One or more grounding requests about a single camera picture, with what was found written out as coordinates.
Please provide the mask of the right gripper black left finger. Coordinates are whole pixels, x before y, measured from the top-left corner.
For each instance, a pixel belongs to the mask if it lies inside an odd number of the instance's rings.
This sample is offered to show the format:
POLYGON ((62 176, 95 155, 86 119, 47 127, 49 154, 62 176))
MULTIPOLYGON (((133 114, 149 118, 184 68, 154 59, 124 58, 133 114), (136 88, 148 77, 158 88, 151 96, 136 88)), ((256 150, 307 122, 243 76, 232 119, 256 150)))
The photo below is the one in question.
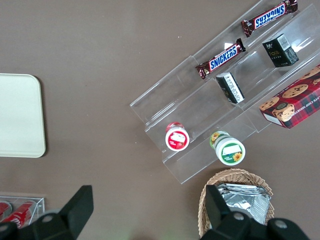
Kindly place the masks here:
POLYGON ((76 240, 94 211, 93 188, 83 185, 57 213, 47 213, 22 229, 24 240, 76 240))

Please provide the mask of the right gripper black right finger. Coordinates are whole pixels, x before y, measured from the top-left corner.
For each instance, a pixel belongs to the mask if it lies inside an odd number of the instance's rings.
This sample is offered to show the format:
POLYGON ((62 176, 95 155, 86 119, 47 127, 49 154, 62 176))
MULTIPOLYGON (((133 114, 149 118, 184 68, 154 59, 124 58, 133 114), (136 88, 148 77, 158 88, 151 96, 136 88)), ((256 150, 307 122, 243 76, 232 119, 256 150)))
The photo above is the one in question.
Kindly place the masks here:
POLYGON ((267 227, 245 213, 231 211, 215 185, 206 186, 205 208, 211 223, 202 240, 265 240, 267 227))

